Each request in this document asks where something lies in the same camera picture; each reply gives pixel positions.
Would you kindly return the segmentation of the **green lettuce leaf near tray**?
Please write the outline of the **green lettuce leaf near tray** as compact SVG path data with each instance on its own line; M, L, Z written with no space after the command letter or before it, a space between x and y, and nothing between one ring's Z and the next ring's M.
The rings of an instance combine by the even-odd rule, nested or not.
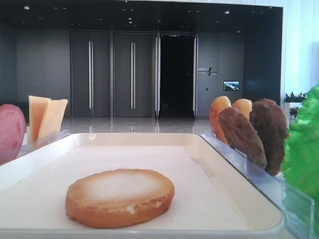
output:
M319 87L307 93L285 139L286 181L319 202Z

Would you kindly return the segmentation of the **dark double door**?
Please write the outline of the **dark double door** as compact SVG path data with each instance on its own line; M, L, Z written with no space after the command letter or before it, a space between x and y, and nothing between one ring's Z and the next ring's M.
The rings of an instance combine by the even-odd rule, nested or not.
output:
M153 117L154 40L150 32L72 31L72 116Z

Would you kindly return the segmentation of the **wall display screen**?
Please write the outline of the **wall display screen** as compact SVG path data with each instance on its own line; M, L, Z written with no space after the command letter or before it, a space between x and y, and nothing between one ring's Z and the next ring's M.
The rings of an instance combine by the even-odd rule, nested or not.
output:
M223 81L222 83L222 88L224 91L238 91L239 86L239 81Z

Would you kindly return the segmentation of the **clear long strip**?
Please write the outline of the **clear long strip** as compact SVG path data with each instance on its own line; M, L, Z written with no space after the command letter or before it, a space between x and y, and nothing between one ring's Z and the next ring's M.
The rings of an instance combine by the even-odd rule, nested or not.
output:
M64 137L66 137L68 134L69 134L69 132L66 129L64 131L55 132L55 133L50 134L47 137L44 137L44 138L39 139L37 141L31 142L29 127L27 127L27 133L24 134L22 146L21 146L20 151L17 155L17 158L22 157L28 153L31 153L31 152L33 152L39 148L42 148L46 145L49 145L55 141L58 141Z
M319 237L315 227L315 202L311 197L290 185L283 173L277 176L269 175L249 161L244 153L238 149L232 149L210 131L206 131L202 136L282 210L286 219L286 229L294 238L317 239Z

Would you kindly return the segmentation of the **bun slice near tray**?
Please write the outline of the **bun slice near tray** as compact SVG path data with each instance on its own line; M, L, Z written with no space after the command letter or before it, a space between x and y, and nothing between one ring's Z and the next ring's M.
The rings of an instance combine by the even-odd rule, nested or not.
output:
M223 141L225 144L228 144L228 142L219 123L219 114L228 107L231 107L231 102L228 97L220 96L215 98L215 100L212 102L209 111L211 130L216 135L216 137Z

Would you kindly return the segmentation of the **brown meat patty outer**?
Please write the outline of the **brown meat patty outer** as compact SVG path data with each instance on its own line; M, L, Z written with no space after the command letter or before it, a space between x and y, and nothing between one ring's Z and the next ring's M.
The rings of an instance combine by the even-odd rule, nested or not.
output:
M265 171L275 176L281 172L284 161L284 142L288 136L288 120L283 109L270 99L252 104L249 121L262 141L267 166Z

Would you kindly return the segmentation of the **bun slice outer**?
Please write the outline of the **bun slice outer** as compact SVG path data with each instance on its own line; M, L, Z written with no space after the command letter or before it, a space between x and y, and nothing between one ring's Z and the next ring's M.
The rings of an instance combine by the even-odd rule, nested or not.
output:
M238 99L232 104L232 107L237 108L249 120L250 112L252 110L251 100Z

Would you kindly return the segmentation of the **yellow cheese slice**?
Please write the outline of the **yellow cheese slice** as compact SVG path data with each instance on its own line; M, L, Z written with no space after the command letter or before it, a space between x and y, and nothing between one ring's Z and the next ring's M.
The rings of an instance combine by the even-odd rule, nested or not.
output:
M30 142L37 141L44 111L51 98L28 96Z
M67 103L67 99L50 100L48 102L40 124L38 140L60 132Z

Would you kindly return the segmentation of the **yellow cheese slice back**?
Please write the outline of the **yellow cheese slice back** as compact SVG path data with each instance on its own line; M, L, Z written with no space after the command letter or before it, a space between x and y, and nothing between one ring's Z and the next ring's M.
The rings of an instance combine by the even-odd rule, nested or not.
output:
M30 142L37 141L44 111L51 98L28 96Z

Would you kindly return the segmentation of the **clear long strip left side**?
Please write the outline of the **clear long strip left side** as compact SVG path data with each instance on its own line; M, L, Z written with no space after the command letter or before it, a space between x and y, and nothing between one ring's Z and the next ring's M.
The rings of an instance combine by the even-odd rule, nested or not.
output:
M49 145L55 141L58 141L64 137L66 137L68 134L69 134L69 132L66 129L64 131L55 132L55 133L50 134L47 137L44 137L44 138L39 139L37 141L31 142L29 127L27 127L27 133L24 134L22 146L21 146L20 151L17 155L17 158L22 157L28 153L31 153L31 152L33 152L39 148L42 148L46 145Z

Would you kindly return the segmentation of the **clear long strip right side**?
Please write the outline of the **clear long strip right side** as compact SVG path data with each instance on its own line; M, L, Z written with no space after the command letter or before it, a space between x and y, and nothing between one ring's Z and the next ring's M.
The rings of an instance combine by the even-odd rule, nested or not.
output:
M311 197L290 185L283 173L277 176L269 175L249 161L244 153L238 149L232 149L210 131L206 131L202 136L282 210L286 219L286 229L294 238L317 239L319 237L315 227L315 202Z

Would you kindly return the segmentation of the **yellow cheese slice front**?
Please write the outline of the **yellow cheese slice front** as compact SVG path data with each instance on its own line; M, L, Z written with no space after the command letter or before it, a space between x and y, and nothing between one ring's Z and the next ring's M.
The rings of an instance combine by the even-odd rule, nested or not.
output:
M67 99L50 100L48 102L40 124L38 140L60 132L67 103Z

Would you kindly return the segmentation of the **potted plants white planter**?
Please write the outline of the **potted plants white planter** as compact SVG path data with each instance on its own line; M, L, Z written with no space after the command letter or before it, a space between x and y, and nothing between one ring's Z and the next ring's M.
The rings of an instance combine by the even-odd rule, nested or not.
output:
M303 101L307 98L306 93L300 92L295 94L291 92L290 94L285 94L283 100L283 108L287 118L294 119L297 116L299 108L303 106Z

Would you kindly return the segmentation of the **toasted bread slice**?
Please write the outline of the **toasted bread slice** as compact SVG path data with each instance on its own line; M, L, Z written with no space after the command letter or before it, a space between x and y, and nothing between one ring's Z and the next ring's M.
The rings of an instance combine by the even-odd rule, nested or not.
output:
M157 171L116 169L71 184L65 210L69 218L86 226L121 228L166 213L174 194L174 184Z

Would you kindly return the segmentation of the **brown meat patty near tray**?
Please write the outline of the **brown meat patty near tray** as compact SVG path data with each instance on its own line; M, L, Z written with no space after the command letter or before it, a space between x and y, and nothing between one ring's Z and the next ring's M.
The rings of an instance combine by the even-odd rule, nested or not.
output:
M265 169L267 160L262 141L250 121L237 109L225 108L219 123L231 148L245 153L248 160Z

